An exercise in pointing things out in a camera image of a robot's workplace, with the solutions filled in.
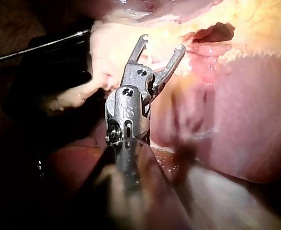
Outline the right arm instrument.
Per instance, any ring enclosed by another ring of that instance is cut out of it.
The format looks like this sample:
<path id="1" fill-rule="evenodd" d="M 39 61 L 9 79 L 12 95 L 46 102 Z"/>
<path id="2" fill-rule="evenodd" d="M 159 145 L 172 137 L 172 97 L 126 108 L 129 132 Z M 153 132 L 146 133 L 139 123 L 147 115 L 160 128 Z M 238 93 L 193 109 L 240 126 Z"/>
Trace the right arm instrument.
<path id="1" fill-rule="evenodd" d="M 156 97 L 151 68 L 128 62 L 118 89 L 105 103 L 106 143 L 137 138 L 150 143 L 150 103 Z"/>

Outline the right arm instrument jaw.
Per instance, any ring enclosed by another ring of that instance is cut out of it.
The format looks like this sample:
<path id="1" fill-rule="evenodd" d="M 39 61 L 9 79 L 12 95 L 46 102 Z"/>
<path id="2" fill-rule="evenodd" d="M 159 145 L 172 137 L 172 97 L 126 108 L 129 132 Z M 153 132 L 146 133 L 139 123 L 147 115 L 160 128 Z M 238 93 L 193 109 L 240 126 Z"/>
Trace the right arm instrument jaw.
<path id="1" fill-rule="evenodd" d="M 143 34 L 139 37 L 128 61 L 127 64 L 137 64 L 138 60 L 142 54 L 142 52 L 144 51 L 144 49 L 146 49 L 146 44 L 148 43 L 148 34 Z"/>
<path id="2" fill-rule="evenodd" d="M 185 46 L 183 44 L 180 44 L 177 48 L 174 49 L 174 53 L 167 65 L 162 70 L 153 72 L 153 87 L 161 87 L 163 84 L 166 84 L 169 81 L 179 63 L 183 59 L 185 50 Z"/>

